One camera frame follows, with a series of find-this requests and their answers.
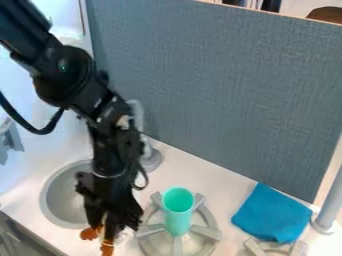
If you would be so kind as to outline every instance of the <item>blue towel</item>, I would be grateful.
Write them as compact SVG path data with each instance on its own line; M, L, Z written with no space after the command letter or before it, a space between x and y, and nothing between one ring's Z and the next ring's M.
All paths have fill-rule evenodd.
M259 183L232 223L266 241L291 243L310 221L312 211L295 200Z

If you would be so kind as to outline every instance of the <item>sink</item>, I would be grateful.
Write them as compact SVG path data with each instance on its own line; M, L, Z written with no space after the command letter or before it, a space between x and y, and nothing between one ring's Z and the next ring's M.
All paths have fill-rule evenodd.
M90 171L90 160L72 163L54 173L40 193L40 207L52 223L69 229L88 226L83 207L83 197L76 193L75 174Z

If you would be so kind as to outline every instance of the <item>teal cup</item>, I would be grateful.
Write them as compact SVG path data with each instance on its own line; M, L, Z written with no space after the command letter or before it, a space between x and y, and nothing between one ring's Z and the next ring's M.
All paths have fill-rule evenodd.
M172 187L162 197L165 229L172 236L182 236L192 225L195 205L193 194L182 187Z

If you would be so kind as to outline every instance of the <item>black robotic arm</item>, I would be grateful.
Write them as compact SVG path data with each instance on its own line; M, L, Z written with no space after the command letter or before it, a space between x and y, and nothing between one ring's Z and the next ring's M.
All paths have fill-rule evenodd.
M130 106L108 88L109 78L98 72L84 50L63 45L49 33L51 23L28 0L0 0L0 44L33 79L38 96L59 107L51 122L36 129L20 116L0 92L0 105L24 128L36 134L53 131L65 109L86 120L93 141L92 173L79 173L76 190L85 198L90 231L107 216L106 243L126 226L136 230L142 209L132 196L143 144Z

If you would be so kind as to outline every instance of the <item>black cable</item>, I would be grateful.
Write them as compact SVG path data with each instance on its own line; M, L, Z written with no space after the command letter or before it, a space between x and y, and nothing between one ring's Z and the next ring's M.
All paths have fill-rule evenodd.
M35 127L33 127L30 123L28 123L15 109L14 107L11 105L11 103L8 102L8 100L6 99L6 97L2 94L2 92L0 91L0 106L3 107L3 109L6 111L6 113L12 117L12 119L14 121L16 121L18 124L20 124L23 128L25 128L26 130L28 130L29 132L32 132L34 134L38 134L38 135L46 135L51 133L59 119L61 119L64 109L60 108L52 117L51 121L42 129L38 130Z

